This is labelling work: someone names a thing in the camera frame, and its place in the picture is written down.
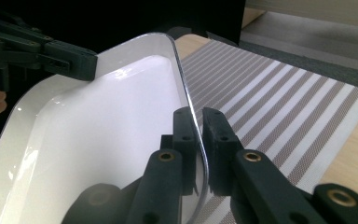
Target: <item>clamp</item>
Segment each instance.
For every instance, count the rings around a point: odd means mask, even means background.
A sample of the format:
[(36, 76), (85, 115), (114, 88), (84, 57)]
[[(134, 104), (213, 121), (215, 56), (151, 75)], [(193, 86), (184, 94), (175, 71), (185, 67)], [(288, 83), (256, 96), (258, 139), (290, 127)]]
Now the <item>clamp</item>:
[(9, 91), (11, 65), (92, 81), (97, 61), (92, 50), (55, 40), (0, 10), (0, 91)]

